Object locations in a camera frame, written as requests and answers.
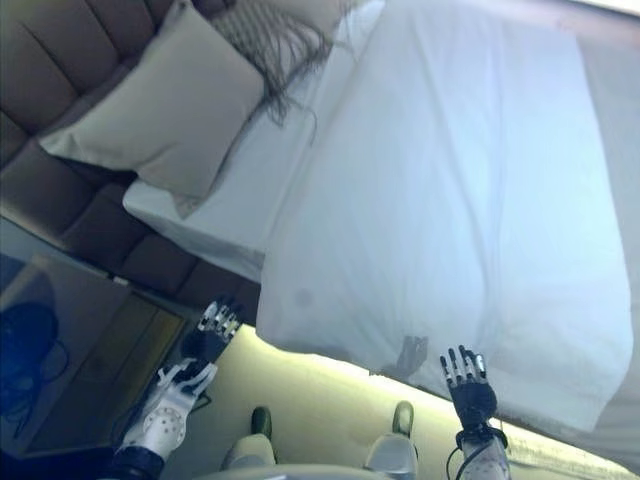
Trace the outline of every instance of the white bed sheet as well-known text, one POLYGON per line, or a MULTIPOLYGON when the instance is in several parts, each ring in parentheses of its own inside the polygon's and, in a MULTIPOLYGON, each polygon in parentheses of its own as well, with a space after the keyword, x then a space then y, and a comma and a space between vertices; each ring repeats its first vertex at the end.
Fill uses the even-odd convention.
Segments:
POLYGON ((142 181, 127 190, 125 209, 186 251, 259 282, 267 241, 289 186, 313 141, 330 124, 383 8, 382 0, 374 0, 343 19, 335 39, 349 48, 334 46, 325 65, 289 91, 309 110, 292 107, 282 128, 266 112, 255 118, 230 152, 213 193, 192 215, 180 218, 168 192, 142 181))
POLYGON ((575 39, 394 0, 351 87, 272 238, 258 334, 373 371, 426 336, 400 376, 443 394, 438 355, 466 343, 503 413, 592 429, 633 340, 575 39))

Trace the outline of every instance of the floor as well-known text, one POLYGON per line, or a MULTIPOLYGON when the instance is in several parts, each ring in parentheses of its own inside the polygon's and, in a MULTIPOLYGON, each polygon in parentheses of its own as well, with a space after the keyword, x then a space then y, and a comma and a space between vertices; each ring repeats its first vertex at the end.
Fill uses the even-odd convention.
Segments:
MULTIPOLYGON (((273 444, 281 463, 360 467, 370 445, 391 428, 395 405, 403 399, 411 401, 416 410, 414 441, 420 478, 444 478, 444 463, 455 447, 459 429, 448 401, 371 377, 348 364, 276 350, 248 327, 240 330, 218 366, 218 375, 208 390, 213 403, 189 418, 187 438, 170 458, 161 480, 186 480, 217 471, 233 442, 249 433, 250 415, 258 405, 267 405, 272 411, 273 444)), ((541 444, 538 435, 503 427, 514 444, 531 450, 541 444)), ((563 458, 573 456, 582 464, 609 465, 557 442, 550 449, 560 449, 563 458)), ((452 470, 458 465, 459 461, 454 461, 452 470)), ((591 475, 581 478, 614 478, 614 472, 624 472, 611 470, 609 475, 593 468, 591 475)), ((519 480, 576 478, 518 465, 512 465, 512 474, 519 480)), ((621 479, 637 478, 620 475, 621 479)))

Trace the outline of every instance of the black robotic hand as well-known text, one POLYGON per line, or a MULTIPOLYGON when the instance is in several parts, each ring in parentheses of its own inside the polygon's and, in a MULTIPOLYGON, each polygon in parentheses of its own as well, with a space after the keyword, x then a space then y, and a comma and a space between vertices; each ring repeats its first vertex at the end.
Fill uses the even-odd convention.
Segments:
POLYGON ((500 430, 491 428, 487 421, 496 413, 498 401, 496 394, 487 381, 487 371, 482 355, 476 355, 463 345, 458 347, 460 363, 453 348, 449 349, 451 374, 445 356, 440 357, 451 400, 456 409, 462 432, 461 440, 483 441, 494 435, 498 436, 506 446, 506 437, 500 430))

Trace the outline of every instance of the pillow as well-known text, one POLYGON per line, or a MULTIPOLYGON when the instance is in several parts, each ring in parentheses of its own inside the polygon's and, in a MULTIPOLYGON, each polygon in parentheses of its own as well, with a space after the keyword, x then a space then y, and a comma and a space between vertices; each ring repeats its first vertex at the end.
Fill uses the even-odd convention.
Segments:
POLYGON ((356 3, 355 0, 252 0, 267 1, 301 22, 331 37, 340 19, 356 3))
POLYGON ((211 24, 262 74, 266 102, 278 123, 290 103, 285 95, 289 82, 324 60, 331 49, 321 31, 268 2, 240 0, 211 24))
POLYGON ((260 74, 179 0, 138 66, 75 124, 40 140, 50 154, 135 170, 185 215, 209 193, 231 143, 264 93, 260 74))

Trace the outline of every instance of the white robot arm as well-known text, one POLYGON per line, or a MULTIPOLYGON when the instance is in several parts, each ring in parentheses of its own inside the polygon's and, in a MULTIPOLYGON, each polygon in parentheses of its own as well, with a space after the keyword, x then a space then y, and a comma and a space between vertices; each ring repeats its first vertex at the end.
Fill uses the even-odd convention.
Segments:
POLYGON ((241 326, 238 309, 223 300, 205 310, 185 338, 179 364, 158 371, 140 416, 129 427, 101 480, 156 480, 186 435, 187 416, 215 378, 213 362, 241 326))

